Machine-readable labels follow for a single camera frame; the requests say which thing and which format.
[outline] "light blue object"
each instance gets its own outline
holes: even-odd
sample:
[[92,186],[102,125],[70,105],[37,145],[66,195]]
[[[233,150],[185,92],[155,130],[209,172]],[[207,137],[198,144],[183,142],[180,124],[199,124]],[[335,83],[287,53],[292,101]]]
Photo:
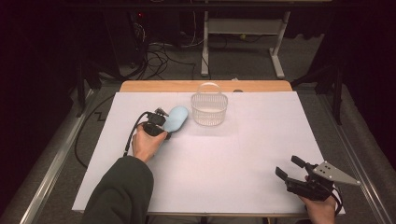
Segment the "light blue object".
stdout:
[[178,129],[180,129],[181,125],[186,120],[187,116],[189,115],[189,110],[182,106],[178,105],[174,107],[169,112],[169,117],[166,117],[166,122],[163,125],[163,129],[169,133],[174,133]]

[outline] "white stand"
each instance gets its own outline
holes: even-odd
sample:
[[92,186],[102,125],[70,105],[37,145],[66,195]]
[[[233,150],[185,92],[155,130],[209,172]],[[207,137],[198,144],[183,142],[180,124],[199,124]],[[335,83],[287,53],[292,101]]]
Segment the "white stand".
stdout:
[[246,35],[277,35],[274,48],[270,48],[270,55],[276,70],[276,76],[285,78],[277,53],[282,43],[288,25],[290,12],[284,14],[283,20],[236,20],[236,19],[209,19],[205,12],[204,26],[204,48],[202,52],[201,75],[207,77],[209,74],[209,49],[207,39],[209,34],[246,34]]

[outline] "wooden table edge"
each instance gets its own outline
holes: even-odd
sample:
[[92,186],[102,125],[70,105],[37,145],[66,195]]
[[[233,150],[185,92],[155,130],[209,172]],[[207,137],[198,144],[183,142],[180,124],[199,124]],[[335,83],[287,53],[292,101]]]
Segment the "wooden table edge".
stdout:
[[130,80],[122,83],[120,92],[196,92],[206,82],[216,83],[226,92],[292,91],[285,80]]

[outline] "metal rail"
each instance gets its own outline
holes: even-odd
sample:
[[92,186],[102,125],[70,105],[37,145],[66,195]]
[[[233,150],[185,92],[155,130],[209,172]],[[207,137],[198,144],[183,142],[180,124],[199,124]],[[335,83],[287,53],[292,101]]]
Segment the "metal rail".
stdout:
[[328,114],[330,120],[332,121],[332,125],[334,129],[337,131],[340,140],[344,145],[344,149],[347,154],[347,159],[351,164],[351,168],[355,173],[356,177],[361,182],[361,190],[364,196],[366,197],[368,204],[370,204],[376,220],[378,221],[378,223],[384,223],[384,224],[394,223],[390,218],[389,212],[385,208],[384,204],[382,204],[382,201],[379,198],[379,195],[377,193],[377,190],[373,182],[370,180],[370,177],[365,172],[363,165],[361,164],[361,161],[359,160],[357,154],[355,153],[355,148],[347,139],[347,135],[344,132],[343,127],[341,125],[338,125],[336,120],[333,118],[332,107],[330,106],[328,99],[326,98],[325,95],[319,95],[318,98],[322,103],[323,107],[325,108],[326,113]]
[[84,119],[87,117],[87,112],[92,109],[93,101],[97,95],[97,92],[93,92],[90,90],[87,95],[87,109],[81,114],[81,116],[75,121],[72,131],[67,136],[65,142],[59,148],[55,158],[52,161],[46,175],[41,181],[40,186],[38,187],[33,200],[30,202],[29,207],[27,208],[23,218],[21,219],[21,224],[31,224],[36,223],[37,219],[46,203],[50,193],[55,186],[56,180],[58,179],[59,174],[64,167],[64,163],[66,162],[67,156],[73,146],[73,143],[76,139],[78,130],[81,128],[81,125]]

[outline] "handle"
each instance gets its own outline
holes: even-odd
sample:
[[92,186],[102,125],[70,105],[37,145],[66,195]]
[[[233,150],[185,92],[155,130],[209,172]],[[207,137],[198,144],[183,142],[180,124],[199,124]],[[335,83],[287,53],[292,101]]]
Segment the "handle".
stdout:
[[143,130],[151,136],[157,136],[158,134],[163,133],[163,129],[153,123],[143,124]]
[[218,93],[221,93],[221,87],[218,84],[214,83],[214,82],[205,82],[205,83],[201,84],[198,87],[197,92],[201,92],[201,88],[205,87],[205,86],[214,86],[214,87],[218,88]]

